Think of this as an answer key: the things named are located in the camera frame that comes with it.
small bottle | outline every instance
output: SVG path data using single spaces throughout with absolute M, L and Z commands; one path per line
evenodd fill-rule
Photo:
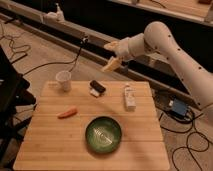
M 56 14 L 58 16 L 58 21 L 59 22 L 64 22 L 65 21 L 65 19 L 64 19 L 64 13 L 61 10 L 61 8 L 60 8 L 60 6 L 59 6 L 58 3 L 56 3 L 56 6 L 57 6 L 57 12 L 56 12 Z
M 125 99 L 126 109 L 128 111 L 135 110 L 136 104 L 135 104 L 134 90 L 129 85 L 129 83 L 126 83 L 124 87 L 124 99 Z

carrot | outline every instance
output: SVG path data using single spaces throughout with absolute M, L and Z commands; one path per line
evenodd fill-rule
M 73 116 L 73 115 L 75 115 L 77 113 L 78 113 L 77 107 L 76 106 L 71 106 L 68 111 L 59 114 L 58 115 L 58 119 L 67 118 L 67 117 Z

black object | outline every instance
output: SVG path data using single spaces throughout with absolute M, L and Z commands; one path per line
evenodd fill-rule
M 106 91 L 106 88 L 104 86 L 102 86 L 100 83 L 98 83 L 97 81 L 95 81 L 95 80 L 90 82 L 90 86 L 92 88 L 94 88 L 99 93 L 103 93 L 103 92 Z
M 31 105 L 36 103 L 34 96 L 27 91 L 30 83 L 19 74 L 9 62 L 0 46 L 0 160 L 12 138 L 23 140 L 19 130 L 26 127 L 31 118 L 13 124 L 16 106 Z

wooden table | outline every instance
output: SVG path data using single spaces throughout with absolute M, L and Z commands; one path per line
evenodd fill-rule
M 198 0 L 140 0 L 142 5 L 149 5 L 162 8 L 160 4 L 166 7 L 169 11 L 180 12 L 205 18 L 210 8 L 209 4 L 198 3 Z
M 16 171 L 85 170 L 168 170 L 156 110 L 147 82 L 129 82 L 135 90 L 134 112 L 124 108 L 125 82 L 101 82 L 104 96 L 89 94 L 89 82 L 72 82 L 72 90 L 62 92 L 56 82 L 47 82 L 16 158 Z M 63 120 L 57 115 L 78 107 L 78 114 Z M 122 129 L 119 148 L 108 155 L 88 151 L 85 129 L 98 116 L 110 116 Z

green bowl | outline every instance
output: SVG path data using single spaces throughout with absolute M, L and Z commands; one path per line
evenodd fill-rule
M 114 119 L 101 116 L 90 122 L 85 136 L 88 147 L 92 151 L 105 154 L 118 148 L 122 132 L 120 125 Z

